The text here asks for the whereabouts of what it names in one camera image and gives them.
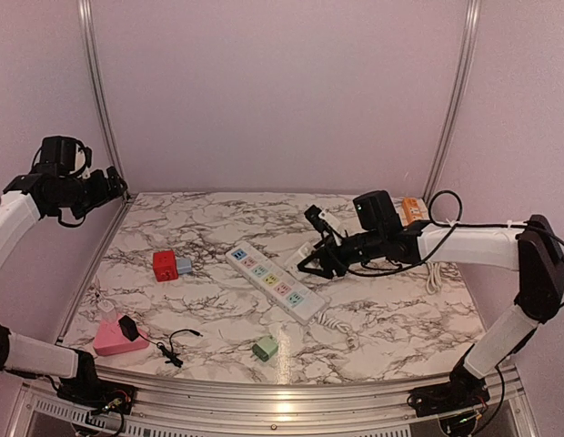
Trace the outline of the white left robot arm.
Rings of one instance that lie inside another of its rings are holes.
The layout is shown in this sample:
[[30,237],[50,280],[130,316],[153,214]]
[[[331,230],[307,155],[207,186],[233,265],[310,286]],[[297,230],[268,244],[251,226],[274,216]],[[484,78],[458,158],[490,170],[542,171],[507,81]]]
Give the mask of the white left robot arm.
[[0,193],[0,371],[59,378],[87,405],[106,386],[89,353],[55,344],[55,328],[127,190],[92,157],[77,138],[46,137]]

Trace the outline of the green plug adapter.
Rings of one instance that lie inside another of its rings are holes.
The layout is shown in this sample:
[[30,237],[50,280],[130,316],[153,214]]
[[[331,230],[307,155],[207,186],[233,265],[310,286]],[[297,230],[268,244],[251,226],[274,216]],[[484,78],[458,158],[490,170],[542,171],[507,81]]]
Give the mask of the green plug adapter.
[[269,361],[278,351],[278,343],[272,336],[265,336],[256,341],[252,348],[252,353],[261,361]]

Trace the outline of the red cube socket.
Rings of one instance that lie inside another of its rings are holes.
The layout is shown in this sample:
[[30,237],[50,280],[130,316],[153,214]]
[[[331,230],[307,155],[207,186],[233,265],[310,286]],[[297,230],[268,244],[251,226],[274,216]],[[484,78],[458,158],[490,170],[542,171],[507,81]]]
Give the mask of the red cube socket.
[[178,278],[176,255],[173,250],[155,252],[153,255],[153,271],[157,282],[165,282]]

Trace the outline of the white cube adapter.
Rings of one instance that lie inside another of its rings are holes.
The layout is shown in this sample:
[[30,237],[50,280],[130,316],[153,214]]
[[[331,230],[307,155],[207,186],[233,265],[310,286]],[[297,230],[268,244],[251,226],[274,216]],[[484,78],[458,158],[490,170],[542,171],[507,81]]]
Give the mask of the white cube adapter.
[[283,266],[287,270],[298,270],[298,264],[312,255],[314,251],[315,247],[310,242],[306,242],[283,262]]

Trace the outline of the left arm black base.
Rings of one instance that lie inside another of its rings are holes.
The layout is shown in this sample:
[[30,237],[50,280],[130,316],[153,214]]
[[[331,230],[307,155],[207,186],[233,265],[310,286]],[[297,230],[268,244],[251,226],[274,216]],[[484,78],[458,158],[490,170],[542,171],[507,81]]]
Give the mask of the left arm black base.
[[93,362],[81,361],[75,377],[60,379],[56,393],[61,399],[90,407],[96,414],[118,412],[128,415],[133,408],[136,388],[103,380],[98,377]]

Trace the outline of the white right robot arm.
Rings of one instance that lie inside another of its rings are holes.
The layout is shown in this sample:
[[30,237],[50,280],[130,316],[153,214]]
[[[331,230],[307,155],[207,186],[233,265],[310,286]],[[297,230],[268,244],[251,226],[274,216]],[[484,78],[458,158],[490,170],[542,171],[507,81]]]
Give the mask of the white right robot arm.
[[298,268],[333,279],[387,277],[430,261],[459,265],[487,330],[442,387],[441,399],[451,408],[472,398],[476,380],[522,349],[564,307],[564,240],[541,214],[499,223],[456,216],[404,224],[384,190],[354,198],[353,206],[361,230],[352,235],[340,232],[322,208],[307,208],[305,217],[320,241]]

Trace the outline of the white multicolour power strip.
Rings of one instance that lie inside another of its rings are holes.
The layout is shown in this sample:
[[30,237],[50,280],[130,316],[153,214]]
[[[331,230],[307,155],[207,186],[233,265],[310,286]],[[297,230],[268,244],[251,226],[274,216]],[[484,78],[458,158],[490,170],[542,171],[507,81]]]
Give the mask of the white multicolour power strip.
[[269,300],[302,325],[308,325],[328,302],[246,242],[225,255],[227,263]]

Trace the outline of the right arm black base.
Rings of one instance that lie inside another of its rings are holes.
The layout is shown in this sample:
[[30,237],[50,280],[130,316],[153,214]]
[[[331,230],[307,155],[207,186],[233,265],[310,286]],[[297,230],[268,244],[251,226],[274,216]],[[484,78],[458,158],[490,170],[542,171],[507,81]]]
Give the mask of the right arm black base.
[[489,400],[485,379],[478,379],[458,363],[449,374],[448,382],[411,390],[407,404],[418,417],[426,417],[484,405]]

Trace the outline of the black power adapter with cable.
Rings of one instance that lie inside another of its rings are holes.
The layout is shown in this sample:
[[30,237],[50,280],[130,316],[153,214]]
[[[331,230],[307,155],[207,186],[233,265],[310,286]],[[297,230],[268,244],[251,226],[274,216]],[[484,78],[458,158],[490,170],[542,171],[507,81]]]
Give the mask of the black power adapter with cable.
[[140,331],[140,329],[136,325],[136,322],[126,315],[119,319],[118,326],[125,338],[130,341],[144,340],[146,343],[154,345],[166,359],[166,363],[172,364],[178,369],[183,366],[184,362],[179,358],[180,353],[176,351],[174,338],[181,334],[191,334],[196,337],[203,336],[201,332],[188,328],[175,330],[168,336],[168,344],[165,344],[161,340],[150,340],[145,334]]

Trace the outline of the pink triangular power strip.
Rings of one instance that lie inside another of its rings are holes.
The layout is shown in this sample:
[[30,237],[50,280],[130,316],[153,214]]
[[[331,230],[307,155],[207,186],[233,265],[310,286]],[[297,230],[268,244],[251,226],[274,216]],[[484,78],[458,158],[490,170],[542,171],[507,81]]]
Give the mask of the pink triangular power strip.
[[93,348],[98,356],[112,356],[131,351],[140,351],[149,346],[147,337],[140,329],[136,330],[136,338],[130,340],[123,329],[122,319],[126,315],[118,315],[116,321],[102,320],[93,341]]

